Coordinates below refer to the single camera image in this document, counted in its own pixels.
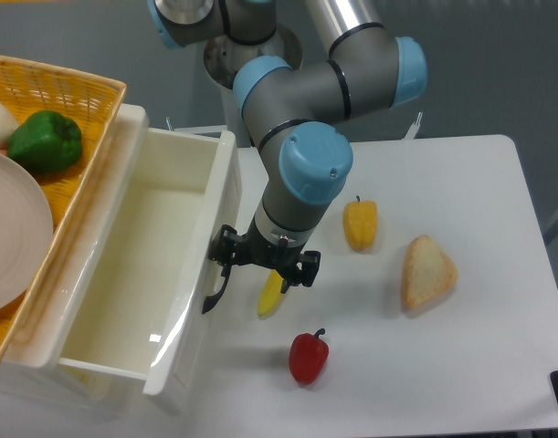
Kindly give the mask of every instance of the white table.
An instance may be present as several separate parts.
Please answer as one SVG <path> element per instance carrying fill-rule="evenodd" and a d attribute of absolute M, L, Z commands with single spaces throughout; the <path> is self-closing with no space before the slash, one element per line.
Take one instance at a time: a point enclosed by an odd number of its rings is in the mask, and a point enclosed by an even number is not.
<path fill-rule="evenodd" d="M 258 320 L 268 271 L 233 269 L 213 310 L 188 411 L 133 404 L 104 419 L 85 409 L 0 393 L 0 436 L 391 436 L 558 427 L 558 294 L 511 141 L 473 137 L 354 144 L 340 197 L 313 234 L 312 288 L 292 288 Z M 264 189 L 256 151 L 239 152 L 244 232 Z M 341 212 L 377 201 L 373 250 L 355 254 Z M 400 305 L 405 247 L 429 233 L 460 278 L 420 314 Z M 290 343 L 325 327 L 330 356 L 308 388 L 291 378 Z"/>

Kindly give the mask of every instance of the white drawer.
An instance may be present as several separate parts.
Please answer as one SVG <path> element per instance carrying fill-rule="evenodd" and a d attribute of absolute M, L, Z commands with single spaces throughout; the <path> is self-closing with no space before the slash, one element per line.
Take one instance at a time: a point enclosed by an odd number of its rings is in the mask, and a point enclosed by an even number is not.
<path fill-rule="evenodd" d="M 5 360 L 71 376 L 88 395 L 108 388 L 111 376 L 141 382 L 145 395 L 178 411 L 207 327 L 203 298 L 220 274 L 207 248 L 219 226 L 237 217 L 235 137 L 148 129 L 138 154 L 134 147 L 115 146 L 115 153 L 129 151 L 130 160 L 138 155 L 136 164 L 120 190 L 99 180 L 104 201 L 89 203 L 86 215 L 96 219 L 82 217 L 78 231 L 87 238 L 75 236 L 49 296 Z M 93 215 L 109 207 L 111 213 Z M 99 224 L 108 229 L 93 243 Z"/>

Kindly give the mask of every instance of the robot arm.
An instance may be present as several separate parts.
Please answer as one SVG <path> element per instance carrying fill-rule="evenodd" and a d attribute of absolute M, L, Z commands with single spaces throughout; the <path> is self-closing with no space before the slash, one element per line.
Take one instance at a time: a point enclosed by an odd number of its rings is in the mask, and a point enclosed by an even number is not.
<path fill-rule="evenodd" d="M 272 4 L 216 5 L 231 3 Z M 414 99 L 426 86 L 420 46 L 412 38 L 390 37 L 371 2 L 308 0 L 307 5 L 329 58 L 292 69 L 280 57 L 255 57 L 234 79 L 240 115 L 268 184 L 247 232 L 239 235 L 224 225 L 213 240 L 208 256 L 223 267 L 226 281 L 205 300 L 204 312 L 224 293 L 234 265 L 276 269 L 283 291 L 312 285 L 321 255 L 302 250 L 353 163 L 349 142 L 330 124 Z"/>

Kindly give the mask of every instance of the wicker basket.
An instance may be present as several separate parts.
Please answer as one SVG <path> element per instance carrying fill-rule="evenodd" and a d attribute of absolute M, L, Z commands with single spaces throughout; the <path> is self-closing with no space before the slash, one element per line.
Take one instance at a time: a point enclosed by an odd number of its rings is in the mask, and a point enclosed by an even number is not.
<path fill-rule="evenodd" d="M 126 85 L 69 68 L 0 56 L 0 102 L 23 123 L 38 110 L 54 110 L 76 121 L 82 132 L 82 158 L 65 172 L 36 176 L 53 216 L 54 235 L 27 291 L 0 308 L 0 360 L 25 321 L 70 218 L 105 148 L 105 137 L 124 98 Z"/>

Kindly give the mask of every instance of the bread slice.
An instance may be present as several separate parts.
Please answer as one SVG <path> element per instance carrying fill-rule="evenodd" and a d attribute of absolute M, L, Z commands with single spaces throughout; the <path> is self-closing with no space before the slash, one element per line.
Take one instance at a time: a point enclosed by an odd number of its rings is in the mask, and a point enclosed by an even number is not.
<path fill-rule="evenodd" d="M 428 235 L 420 235 L 406 249 L 402 297 L 405 305 L 419 308 L 443 296 L 458 279 L 458 270 L 445 251 Z"/>

